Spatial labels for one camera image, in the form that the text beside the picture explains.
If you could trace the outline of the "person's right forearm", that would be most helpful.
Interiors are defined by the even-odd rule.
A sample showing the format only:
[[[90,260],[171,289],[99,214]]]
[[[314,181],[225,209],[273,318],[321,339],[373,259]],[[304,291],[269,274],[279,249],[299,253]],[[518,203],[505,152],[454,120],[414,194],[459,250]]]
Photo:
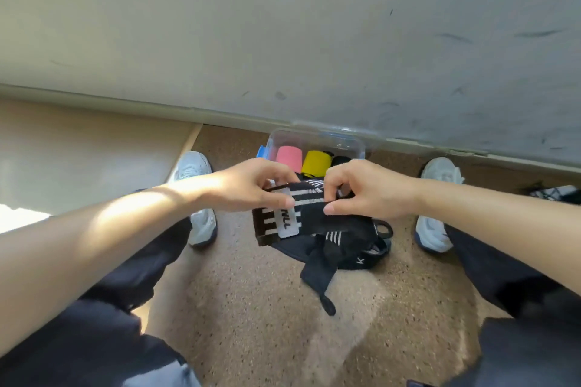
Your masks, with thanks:
[[[581,296],[581,206],[417,179],[417,213],[459,229]]]

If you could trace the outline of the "black and white cloth item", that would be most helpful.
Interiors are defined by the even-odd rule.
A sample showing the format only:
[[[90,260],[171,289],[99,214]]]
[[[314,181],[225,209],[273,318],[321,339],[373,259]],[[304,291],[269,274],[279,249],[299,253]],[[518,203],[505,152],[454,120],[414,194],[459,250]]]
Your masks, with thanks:
[[[546,187],[542,182],[538,182],[525,188],[524,193],[543,200],[565,202],[581,206],[581,189],[574,185]]]

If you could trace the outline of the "person's left forearm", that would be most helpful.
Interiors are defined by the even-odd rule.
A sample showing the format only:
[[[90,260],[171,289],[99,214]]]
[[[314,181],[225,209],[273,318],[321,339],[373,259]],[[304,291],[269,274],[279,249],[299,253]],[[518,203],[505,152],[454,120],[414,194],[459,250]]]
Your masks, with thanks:
[[[0,234],[0,356],[148,241],[202,209],[214,179],[179,180]]]

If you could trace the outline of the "clear plastic storage box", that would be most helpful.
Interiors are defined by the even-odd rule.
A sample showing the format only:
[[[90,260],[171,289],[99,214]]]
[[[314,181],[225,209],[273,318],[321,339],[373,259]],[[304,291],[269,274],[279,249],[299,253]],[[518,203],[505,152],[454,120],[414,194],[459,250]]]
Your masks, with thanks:
[[[333,156],[344,155],[352,159],[365,159],[366,146],[357,137],[315,130],[298,130],[278,128],[273,130],[265,145],[258,149],[257,158],[264,158],[275,162],[277,150],[281,146],[298,147],[304,157],[310,150],[328,151]]]

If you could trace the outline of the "person's white shoe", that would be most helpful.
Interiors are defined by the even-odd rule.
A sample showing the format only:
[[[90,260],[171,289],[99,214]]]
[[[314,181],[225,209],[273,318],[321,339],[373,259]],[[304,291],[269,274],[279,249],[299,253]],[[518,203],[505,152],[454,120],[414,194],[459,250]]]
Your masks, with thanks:
[[[419,178],[447,183],[463,184],[461,170],[449,158],[438,157],[425,164]],[[414,238],[418,245],[430,253],[446,253],[452,249],[445,225],[438,220],[419,216]]]
[[[206,156],[197,151],[188,151],[178,159],[170,173],[168,183],[191,177],[198,177],[213,173],[213,169]],[[202,209],[190,215],[192,230],[188,237],[188,244],[195,249],[203,249],[217,238],[217,218],[212,209]]]

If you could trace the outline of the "person's left white shoe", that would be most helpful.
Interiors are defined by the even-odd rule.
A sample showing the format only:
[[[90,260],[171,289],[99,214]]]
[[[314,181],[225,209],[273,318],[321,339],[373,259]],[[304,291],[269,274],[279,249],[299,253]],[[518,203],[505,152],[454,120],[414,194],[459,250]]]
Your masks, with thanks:
[[[188,151],[178,159],[170,173],[168,183],[191,177],[198,177],[213,173],[213,169],[206,156],[197,151]],[[188,237],[188,244],[195,249],[203,249],[217,238],[217,218],[212,209],[202,209],[190,215],[192,230]]]

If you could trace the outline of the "black ankle sock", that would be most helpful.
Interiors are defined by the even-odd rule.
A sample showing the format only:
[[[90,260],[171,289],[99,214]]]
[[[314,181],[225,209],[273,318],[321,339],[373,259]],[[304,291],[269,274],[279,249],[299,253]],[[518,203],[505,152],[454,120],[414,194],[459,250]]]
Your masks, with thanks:
[[[369,270],[389,256],[394,231],[388,222],[374,219],[374,231],[365,238],[350,231],[341,231],[337,245],[341,256],[339,270]]]

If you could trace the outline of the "person's right white shoe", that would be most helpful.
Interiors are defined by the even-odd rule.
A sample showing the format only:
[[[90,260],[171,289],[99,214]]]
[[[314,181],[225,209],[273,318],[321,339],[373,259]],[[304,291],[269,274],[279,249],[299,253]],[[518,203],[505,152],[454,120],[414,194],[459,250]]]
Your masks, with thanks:
[[[449,158],[438,157],[425,164],[419,178],[447,183],[463,184],[461,170]],[[452,249],[445,225],[438,220],[419,216],[414,238],[418,245],[430,253],[446,253]]]

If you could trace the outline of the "black white-striped sock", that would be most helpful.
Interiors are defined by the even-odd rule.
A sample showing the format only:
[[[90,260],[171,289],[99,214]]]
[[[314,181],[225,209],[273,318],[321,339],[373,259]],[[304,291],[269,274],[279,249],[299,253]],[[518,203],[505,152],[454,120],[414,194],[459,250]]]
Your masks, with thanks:
[[[278,185],[267,193],[290,197],[294,206],[288,209],[261,207],[251,211],[256,239],[260,246],[271,246],[299,236],[313,236],[332,231],[365,231],[368,222],[356,216],[326,215],[323,208],[323,182],[310,180]]]

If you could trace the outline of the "yellow rolled sock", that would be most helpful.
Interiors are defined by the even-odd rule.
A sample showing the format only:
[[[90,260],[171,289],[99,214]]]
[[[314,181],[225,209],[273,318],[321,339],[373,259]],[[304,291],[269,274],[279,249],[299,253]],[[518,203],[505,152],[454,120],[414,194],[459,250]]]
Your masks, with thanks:
[[[304,157],[300,173],[308,178],[324,177],[331,167],[333,153],[328,151],[310,150]]]

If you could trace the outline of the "pink rolled sock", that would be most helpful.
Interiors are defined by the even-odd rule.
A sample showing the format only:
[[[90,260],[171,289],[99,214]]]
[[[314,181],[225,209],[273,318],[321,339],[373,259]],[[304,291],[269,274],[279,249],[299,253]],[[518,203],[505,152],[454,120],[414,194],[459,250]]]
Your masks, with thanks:
[[[285,145],[277,150],[275,161],[286,165],[295,173],[301,173],[303,165],[303,152],[300,148]]]

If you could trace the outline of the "person's left hand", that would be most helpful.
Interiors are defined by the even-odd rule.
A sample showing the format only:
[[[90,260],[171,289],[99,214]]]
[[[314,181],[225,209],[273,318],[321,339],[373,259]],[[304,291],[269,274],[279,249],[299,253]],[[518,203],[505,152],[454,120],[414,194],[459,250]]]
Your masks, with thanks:
[[[254,158],[210,175],[203,201],[208,207],[242,212],[260,208],[260,189],[300,182],[294,171],[284,164]]]

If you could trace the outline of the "black trousers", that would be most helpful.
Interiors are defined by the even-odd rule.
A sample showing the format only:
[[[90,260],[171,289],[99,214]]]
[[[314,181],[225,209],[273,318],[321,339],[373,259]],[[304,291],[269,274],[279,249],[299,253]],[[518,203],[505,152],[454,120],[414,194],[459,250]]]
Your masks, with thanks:
[[[148,241],[46,325],[0,356],[0,387],[200,387],[163,340],[142,335],[135,307],[185,246],[186,218]],[[482,357],[441,387],[581,387],[581,296],[445,224],[482,296],[514,320],[487,320]]]

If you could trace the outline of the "person's right hand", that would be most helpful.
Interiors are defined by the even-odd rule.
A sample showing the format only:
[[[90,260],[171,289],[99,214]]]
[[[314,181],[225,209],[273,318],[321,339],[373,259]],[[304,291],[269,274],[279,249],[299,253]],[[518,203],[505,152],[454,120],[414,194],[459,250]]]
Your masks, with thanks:
[[[420,179],[367,160],[352,160],[332,167],[324,178],[327,204],[338,199],[358,198],[363,216],[379,220],[419,215],[425,209],[424,191]]]

